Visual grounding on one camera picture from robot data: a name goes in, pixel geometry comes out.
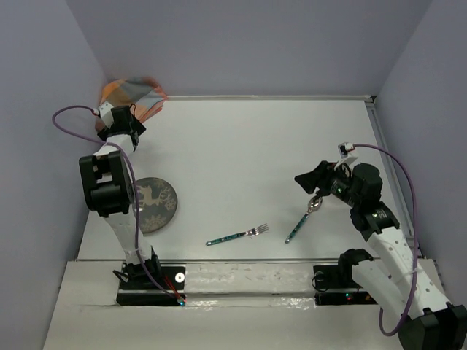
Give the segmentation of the orange grey checked cloth napkin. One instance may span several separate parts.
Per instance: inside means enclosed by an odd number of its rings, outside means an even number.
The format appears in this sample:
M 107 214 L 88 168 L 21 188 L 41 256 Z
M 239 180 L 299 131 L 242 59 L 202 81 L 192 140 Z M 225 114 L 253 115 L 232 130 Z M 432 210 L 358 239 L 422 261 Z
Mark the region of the orange grey checked cloth napkin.
M 107 84 L 101 92 L 100 105 L 130 106 L 136 119 L 145 123 L 162 110 L 167 100 L 167 94 L 153 78 L 132 77 Z

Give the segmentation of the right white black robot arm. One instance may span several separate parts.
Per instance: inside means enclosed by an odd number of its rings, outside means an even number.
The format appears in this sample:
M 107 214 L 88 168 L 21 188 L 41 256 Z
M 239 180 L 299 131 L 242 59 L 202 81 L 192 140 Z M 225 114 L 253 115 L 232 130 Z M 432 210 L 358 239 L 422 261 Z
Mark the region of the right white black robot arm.
M 381 263 L 364 249 L 341 254 L 337 280 L 364 288 L 380 307 L 381 317 L 396 322 L 393 333 L 404 349 L 461 349 L 466 340 L 466 307 L 453 305 L 418 263 L 393 212 L 382 202 L 382 179 L 373 165 L 321 161 L 295 176 L 305 192 L 333 195 L 350 207 L 355 229 Z

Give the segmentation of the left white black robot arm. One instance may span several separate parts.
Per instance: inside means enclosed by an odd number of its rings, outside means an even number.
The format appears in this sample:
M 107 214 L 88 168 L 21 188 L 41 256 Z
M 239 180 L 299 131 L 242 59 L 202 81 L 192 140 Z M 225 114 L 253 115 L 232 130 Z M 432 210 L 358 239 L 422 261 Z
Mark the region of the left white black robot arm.
M 98 137 L 101 148 L 79 159 L 85 202 L 112 228 L 124 252 L 126 267 L 120 280 L 135 281 L 146 288 L 163 287 L 161 264 L 139 228 L 139 200 L 134 170 L 128 156 L 135 152 L 146 128 L 129 106 L 104 102 L 97 109 L 103 123 Z

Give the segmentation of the grey plate with deer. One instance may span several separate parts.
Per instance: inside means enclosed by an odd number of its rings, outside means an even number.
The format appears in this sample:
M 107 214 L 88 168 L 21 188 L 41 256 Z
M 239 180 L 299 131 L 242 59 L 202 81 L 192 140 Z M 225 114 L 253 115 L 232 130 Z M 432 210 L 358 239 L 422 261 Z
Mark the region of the grey plate with deer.
M 141 232 L 151 234 L 168 225 L 178 207 L 175 189 L 167 181 L 156 177 L 138 179 L 136 187 Z

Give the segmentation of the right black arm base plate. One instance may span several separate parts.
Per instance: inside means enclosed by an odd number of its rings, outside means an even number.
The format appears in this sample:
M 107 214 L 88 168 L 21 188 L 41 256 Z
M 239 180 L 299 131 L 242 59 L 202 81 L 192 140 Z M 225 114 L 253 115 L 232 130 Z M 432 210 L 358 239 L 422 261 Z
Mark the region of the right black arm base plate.
M 337 265 L 313 267 L 312 287 L 318 306 L 376 305 L 372 296 L 353 280 L 339 274 Z

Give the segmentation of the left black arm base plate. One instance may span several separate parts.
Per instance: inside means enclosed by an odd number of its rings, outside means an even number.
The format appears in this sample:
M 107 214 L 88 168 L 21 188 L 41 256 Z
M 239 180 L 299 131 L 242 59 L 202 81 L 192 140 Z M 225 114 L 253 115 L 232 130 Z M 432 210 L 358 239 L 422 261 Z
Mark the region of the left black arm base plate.
M 161 275 L 152 274 L 157 287 L 145 272 L 131 278 L 125 263 L 113 270 L 118 279 L 116 303 L 119 306 L 184 307 L 186 305 L 186 265 L 162 265 Z

